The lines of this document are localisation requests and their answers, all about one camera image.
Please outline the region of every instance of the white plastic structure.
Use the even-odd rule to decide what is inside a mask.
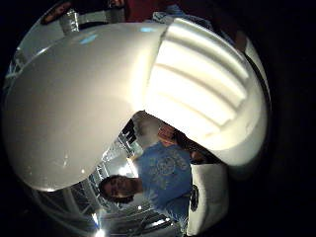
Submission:
[[[217,34],[176,19],[152,69],[146,111],[210,150],[235,178],[255,169],[267,132],[263,88],[246,57]]]
[[[136,113],[132,120],[137,143],[143,150],[159,141],[157,134],[163,121],[144,111]]]
[[[229,193],[223,164],[192,165],[195,203],[190,202],[187,235],[198,235],[227,213]]]
[[[3,132],[10,162],[26,184],[59,190],[96,169],[143,110],[165,30],[159,24],[94,28],[57,41],[24,67],[5,101]]]
[[[5,148],[16,174],[42,191],[86,179],[138,111],[181,130],[237,173],[253,170],[245,167],[267,129],[247,59],[180,19],[70,34],[31,59],[9,91]]]

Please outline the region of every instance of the dark background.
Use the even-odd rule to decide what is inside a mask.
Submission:
[[[260,169],[231,184],[230,211],[203,236],[316,236],[316,12],[313,1],[217,0],[253,41],[273,98],[270,143]],[[16,46],[55,1],[2,3],[1,78]],[[75,236],[52,222],[23,192],[1,147],[0,226],[10,236]]]

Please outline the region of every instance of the blue t-shirt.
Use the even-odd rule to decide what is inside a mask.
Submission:
[[[148,147],[136,160],[144,195],[157,212],[180,222],[188,220],[192,189],[190,154],[178,145],[161,142]]]

